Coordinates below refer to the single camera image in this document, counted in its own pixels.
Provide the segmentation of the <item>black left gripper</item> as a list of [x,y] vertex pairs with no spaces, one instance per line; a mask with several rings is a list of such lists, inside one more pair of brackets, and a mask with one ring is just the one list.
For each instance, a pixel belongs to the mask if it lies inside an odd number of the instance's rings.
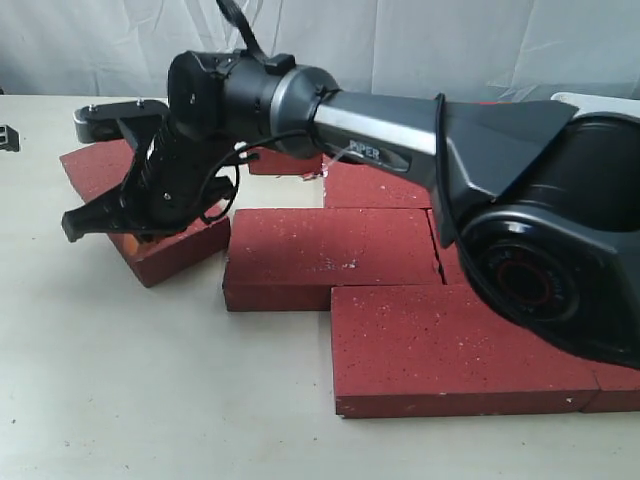
[[8,152],[20,151],[19,134],[7,124],[0,125],[0,150]]

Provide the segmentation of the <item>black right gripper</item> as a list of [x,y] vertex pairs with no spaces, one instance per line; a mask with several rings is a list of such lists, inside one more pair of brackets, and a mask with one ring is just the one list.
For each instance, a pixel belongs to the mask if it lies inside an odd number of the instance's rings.
[[[63,214],[69,241],[93,233],[132,234],[123,238],[123,249],[140,251],[140,241],[175,236],[198,219],[209,225],[227,215],[239,181],[217,173],[238,159],[236,139],[214,134],[194,140],[170,119],[155,132],[123,125],[138,141],[131,166],[119,184]],[[210,215],[221,201],[228,206]]]

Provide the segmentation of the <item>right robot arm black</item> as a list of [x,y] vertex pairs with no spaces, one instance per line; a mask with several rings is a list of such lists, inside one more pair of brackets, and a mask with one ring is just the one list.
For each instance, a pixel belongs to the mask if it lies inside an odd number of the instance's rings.
[[124,178],[67,211],[70,241],[176,235],[267,147],[325,154],[426,190],[493,311],[572,355],[639,366],[639,110],[626,100],[459,103],[349,92],[325,70],[239,50],[172,61],[168,99],[85,107],[84,143],[125,139]]

